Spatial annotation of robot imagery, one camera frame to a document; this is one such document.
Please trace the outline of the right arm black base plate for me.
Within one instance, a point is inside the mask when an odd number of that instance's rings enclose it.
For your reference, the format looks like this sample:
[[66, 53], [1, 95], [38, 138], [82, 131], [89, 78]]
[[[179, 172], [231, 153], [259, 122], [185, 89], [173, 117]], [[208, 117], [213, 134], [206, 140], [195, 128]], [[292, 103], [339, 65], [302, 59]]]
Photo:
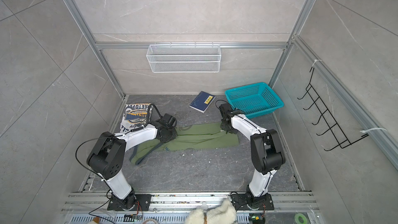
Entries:
[[236, 211], [273, 211], [275, 209], [272, 196], [265, 194], [261, 197], [253, 197], [249, 192], [230, 194], [231, 202]]

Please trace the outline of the green tank top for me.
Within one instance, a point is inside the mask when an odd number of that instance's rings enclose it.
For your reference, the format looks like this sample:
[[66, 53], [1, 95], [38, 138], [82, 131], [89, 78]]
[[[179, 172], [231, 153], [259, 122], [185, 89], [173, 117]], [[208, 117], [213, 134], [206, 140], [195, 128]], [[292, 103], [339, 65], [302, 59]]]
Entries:
[[221, 129], [221, 123], [205, 123], [177, 127], [177, 137], [165, 144], [155, 139], [133, 148], [129, 161], [134, 164], [149, 151], [179, 151], [186, 149], [216, 149], [239, 145], [238, 136]]

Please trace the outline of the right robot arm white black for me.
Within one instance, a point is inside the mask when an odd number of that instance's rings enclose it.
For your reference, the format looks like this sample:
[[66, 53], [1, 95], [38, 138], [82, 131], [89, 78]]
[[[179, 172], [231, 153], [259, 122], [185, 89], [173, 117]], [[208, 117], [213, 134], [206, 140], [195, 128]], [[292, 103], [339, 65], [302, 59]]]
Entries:
[[246, 193], [238, 194], [236, 210], [264, 208], [273, 210], [273, 200], [268, 192], [271, 181], [286, 157], [279, 134], [274, 129], [263, 128], [251, 121], [243, 111], [233, 108], [226, 101], [217, 107], [221, 114], [221, 129], [228, 133], [241, 133], [250, 141], [251, 161], [255, 168]]

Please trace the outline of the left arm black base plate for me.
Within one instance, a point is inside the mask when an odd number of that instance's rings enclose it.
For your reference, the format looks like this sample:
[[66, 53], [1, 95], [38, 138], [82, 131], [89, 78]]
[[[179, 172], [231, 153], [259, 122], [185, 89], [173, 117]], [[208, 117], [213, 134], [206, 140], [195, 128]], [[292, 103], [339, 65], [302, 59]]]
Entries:
[[152, 195], [130, 194], [121, 200], [115, 195], [111, 196], [108, 211], [148, 211]]

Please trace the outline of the white tank top navy trim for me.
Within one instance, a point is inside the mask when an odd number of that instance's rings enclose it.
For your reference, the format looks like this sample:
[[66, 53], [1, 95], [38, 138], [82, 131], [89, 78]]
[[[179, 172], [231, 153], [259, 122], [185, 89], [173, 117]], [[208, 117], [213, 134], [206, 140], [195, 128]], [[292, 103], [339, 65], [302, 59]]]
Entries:
[[151, 117], [153, 106], [150, 103], [132, 103], [124, 108], [120, 123], [120, 132], [128, 133], [147, 124]]

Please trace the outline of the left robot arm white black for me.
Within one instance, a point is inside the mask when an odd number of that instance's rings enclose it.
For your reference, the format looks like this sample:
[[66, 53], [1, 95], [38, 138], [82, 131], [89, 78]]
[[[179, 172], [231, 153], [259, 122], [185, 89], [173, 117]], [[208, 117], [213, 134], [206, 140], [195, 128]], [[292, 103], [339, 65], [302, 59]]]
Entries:
[[96, 143], [87, 156], [86, 166], [78, 159], [79, 149], [76, 149], [76, 161], [83, 168], [103, 179], [112, 192], [109, 199], [109, 210], [140, 209], [142, 204], [138, 202], [133, 187], [127, 182], [122, 172], [124, 155], [128, 150], [142, 143], [159, 140], [157, 145], [135, 163], [136, 165], [140, 164], [153, 151], [177, 138], [176, 124], [177, 120], [174, 116], [161, 115], [154, 104], [149, 104], [146, 122], [141, 127], [127, 133], [104, 132], [98, 139], [94, 139]]

